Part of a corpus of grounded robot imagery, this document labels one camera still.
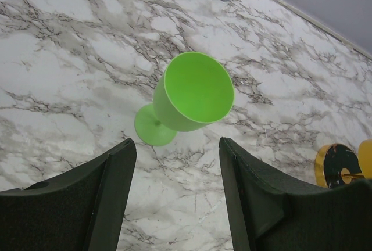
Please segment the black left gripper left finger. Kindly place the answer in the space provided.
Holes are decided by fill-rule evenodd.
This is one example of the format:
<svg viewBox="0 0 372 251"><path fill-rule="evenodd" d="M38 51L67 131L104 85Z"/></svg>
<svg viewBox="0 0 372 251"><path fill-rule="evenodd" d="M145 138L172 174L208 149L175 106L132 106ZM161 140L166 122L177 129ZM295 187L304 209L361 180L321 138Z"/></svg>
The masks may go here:
<svg viewBox="0 0 372 251"><path fill-rule="evenodd" d="M25 189L1 192L1 250L116 250L137 151L126 139Z"/></svg>

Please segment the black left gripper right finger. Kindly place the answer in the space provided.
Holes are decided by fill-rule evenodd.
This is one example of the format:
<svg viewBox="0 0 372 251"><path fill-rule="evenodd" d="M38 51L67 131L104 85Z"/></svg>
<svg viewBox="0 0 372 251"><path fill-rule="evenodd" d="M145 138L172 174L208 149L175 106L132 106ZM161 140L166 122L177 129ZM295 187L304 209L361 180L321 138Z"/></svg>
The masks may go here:
<svg viewBox="0 0 372 251"><path fill-rule="evenodd" d="M370 250L371 181L313 185L219 141L234 250Z"/></svg>

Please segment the green plastic wine glass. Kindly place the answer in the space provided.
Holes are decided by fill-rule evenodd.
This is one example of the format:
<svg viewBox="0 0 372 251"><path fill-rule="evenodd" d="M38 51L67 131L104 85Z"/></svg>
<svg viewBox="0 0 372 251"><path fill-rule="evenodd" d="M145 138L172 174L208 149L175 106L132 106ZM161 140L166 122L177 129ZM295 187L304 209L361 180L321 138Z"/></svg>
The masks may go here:
<svg viewBox="0 0 372 251"><path fill-rule="evenodd" d="M234 97L223 65L204 53L181 53L166 67L152 103L135 115L135 131L146 144L165 146L178 132L195 131L226 117Z"/></svg>

